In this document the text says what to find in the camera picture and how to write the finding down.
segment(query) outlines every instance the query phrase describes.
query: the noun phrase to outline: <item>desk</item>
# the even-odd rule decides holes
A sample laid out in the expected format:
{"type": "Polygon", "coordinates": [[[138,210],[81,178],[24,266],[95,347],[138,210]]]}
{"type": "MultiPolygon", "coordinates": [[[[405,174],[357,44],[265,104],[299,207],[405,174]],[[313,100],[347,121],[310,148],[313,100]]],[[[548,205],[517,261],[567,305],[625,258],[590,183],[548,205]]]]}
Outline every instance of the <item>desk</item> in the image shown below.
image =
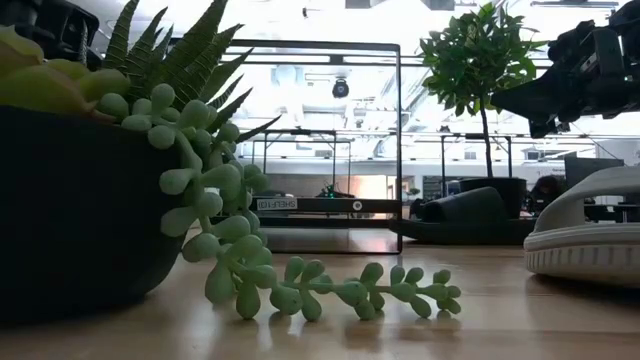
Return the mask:
{"type": "MultiPolygon", "coordinates": [[[[636,292],[596,296],[574,285],[532,277],[515,248],[412,248],[397,256],[316,256],[335,279],[357,276],[368,261],[401,261],[432,273],[448,268],[461,287],[463,312],[421,320],[387,299],[384,317],[361,322],[333,295],[321,297],[320,322],[274,315],[255,321],[215,311],[202,295],[211,264],[179,261],[142,304],[110,314],[0,330],[3,360],[637,359],[636,292]]],[[[276,256],[282,271],[287,256],[276,256]]]]}

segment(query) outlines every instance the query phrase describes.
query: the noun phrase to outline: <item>black device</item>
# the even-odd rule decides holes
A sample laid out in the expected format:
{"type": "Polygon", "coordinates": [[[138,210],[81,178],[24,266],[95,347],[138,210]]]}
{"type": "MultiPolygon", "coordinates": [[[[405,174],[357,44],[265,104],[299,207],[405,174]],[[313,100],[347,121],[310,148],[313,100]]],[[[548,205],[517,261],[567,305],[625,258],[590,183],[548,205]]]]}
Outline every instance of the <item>black device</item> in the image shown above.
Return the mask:
{"type": "Polygon", "coordinates": [[[553,65],[540,78],[491,98],[527,118],[532,138],[558,133],[583,115],[613,119],[640,110],[640,0],[613,13],[607,26],[582,21],[560,34],[548,56],[553,65]]]}
{"type": "Polygon", "coordinates": [[[100,56],[88,47],[98,31],[98,18],[65,0],[0,0],[0,25],[15,26],[37,42],[47,59],[81,61],[91,70],[100,56]]]}
{"type": "Polygon", "coordinates": [[[342,99],[349,96],[349,85],[347,85],[347,79],[339,78],[333,85],[333,91],[331,92],[336,99],[342,99]]]}
{"type": "Polygon", "coordinates": [[[577,185],[594,172],[618,166],[624,166],[624,160],[566,157],[564,158],[564,169],[567,187],[571,188],[577,185]]]}

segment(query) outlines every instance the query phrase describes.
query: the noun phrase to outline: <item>white shoe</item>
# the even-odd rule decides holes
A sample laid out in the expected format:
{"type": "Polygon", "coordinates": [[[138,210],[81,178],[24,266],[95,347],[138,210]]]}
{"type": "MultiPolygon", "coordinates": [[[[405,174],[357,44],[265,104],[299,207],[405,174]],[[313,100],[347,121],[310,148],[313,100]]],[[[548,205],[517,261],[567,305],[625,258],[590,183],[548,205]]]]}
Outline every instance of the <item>white shoe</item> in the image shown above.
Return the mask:
{"type": "Polygon", "coordinates": [[[587,224],[584,199],[640,193],[640,167],[591,174],[549,204],[525,239],[536,274],[640,287],[640,223],[587,224]]]}

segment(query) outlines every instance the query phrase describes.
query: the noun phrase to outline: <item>tree trunk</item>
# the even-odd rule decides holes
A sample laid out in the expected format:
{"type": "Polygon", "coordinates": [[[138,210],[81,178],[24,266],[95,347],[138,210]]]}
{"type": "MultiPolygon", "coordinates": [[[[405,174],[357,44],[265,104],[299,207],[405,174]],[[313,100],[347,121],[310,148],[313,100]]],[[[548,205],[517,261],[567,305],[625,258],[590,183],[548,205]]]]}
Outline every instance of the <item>tree trunk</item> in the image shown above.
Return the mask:
{"type": "Polygon", "coordinates": [[[489,139],[489,124],[487,113],[484,109],[484,97],[480,95],[480,115],[482,116],[482,136],[484,137],[485,159],[487,161],[487,177],[493,177],[493,167],[491,166],[491,141],[489,139]]]}

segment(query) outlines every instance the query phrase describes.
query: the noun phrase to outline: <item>small tree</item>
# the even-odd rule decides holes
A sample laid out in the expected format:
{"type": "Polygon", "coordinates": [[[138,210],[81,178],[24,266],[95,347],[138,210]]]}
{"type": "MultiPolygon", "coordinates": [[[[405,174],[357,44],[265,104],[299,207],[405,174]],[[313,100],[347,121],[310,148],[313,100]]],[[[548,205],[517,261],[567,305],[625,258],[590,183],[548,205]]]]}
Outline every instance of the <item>small tree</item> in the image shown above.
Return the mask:
{"type": "Polygon", "coordinates": [[[429,94],[437,95],[445,109],[455,108],[456,116],[480,112],[488,177],[493,169],[486,109],[501,110],[491,106],[491,95],[535,79],[536,67],[527,54],[546,44],[520,39],[521,30],[538,32],[524,27],[523,19],[488,3],[477,14],[451,17],[449,27],[420,41],[423,63],[432,73],[423,83],[429,94]]]}

